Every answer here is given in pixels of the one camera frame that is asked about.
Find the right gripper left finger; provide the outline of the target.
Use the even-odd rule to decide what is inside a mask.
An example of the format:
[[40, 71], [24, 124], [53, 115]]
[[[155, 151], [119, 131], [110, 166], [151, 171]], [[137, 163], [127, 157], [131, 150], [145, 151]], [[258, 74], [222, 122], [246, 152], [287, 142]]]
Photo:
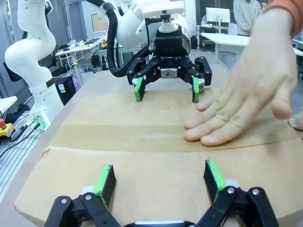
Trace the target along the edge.
[[45, 226], [80, 227], [83, 222], [91, 221], [96, 227], [117, 227], [118, 222], [109, 211], [115, 185], [113, 165], [103, 165], [91, 192], [81, 194], [75, 199], [69, 196], [55, 199]]

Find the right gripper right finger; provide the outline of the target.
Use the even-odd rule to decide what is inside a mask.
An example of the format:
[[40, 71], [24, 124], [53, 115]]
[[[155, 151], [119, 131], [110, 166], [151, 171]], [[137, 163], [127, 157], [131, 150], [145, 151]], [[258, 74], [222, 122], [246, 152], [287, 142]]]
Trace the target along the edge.
[[247, 192], [228, 185], [214, 159], [205, 161], [204, 181], [211, 206], [197, 227], [222, 227], [230, 216], [237, 216], [246, 227], [278, 227], [265, 190], [252, 187]]

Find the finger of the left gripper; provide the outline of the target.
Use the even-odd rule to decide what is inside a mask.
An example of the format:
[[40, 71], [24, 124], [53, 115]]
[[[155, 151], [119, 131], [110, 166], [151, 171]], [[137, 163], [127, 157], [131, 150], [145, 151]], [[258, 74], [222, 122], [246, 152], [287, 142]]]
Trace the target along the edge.
[[134, 87], [136, 101], [142, 101], [145, 87], [160, 79], [160, 57], [152, 57], [149, 62], [145, 58], [136, 58], [127, 70], [127, 79]]
[[199, 101], [200, 90], [211, 85], [212, 70], [206, 57], [197, 57], [192, 63], [188, 56], [176, 60], [178, 78], [192, 86], [192, 102]]

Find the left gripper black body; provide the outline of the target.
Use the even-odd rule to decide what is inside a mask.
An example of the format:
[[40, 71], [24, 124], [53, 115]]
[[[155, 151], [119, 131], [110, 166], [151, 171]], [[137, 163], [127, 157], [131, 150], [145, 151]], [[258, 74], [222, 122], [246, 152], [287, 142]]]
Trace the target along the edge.
[[169, 33], [157, 31], [151, 65], [162, 79], [191, 79], [190, 40], [182, 26]]

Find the person's right hand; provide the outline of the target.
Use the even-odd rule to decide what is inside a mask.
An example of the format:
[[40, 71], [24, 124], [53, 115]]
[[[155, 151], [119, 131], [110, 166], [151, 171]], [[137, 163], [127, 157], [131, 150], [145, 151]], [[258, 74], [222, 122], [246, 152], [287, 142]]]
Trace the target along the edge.
[[278, 119], [291, 115], [290, 99], [297, 84], [293, 23], [291, 14], [281, 8], [258, 18], [226, 88], [217, 98], [200, 102], [201, 115], [186, 123], [186, 140], [224, 144], [239, 136], [266, 105]]

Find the person's left hand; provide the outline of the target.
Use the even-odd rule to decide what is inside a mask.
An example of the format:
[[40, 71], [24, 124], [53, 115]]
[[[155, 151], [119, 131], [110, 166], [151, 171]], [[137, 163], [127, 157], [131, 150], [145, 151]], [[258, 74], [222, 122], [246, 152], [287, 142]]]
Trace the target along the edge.
[[288, 123], [291, 127], [293, 127], [295, 130], [302, 131], [303, 130], [303, 116], [298, 114], [295, 116], [292, 116]]

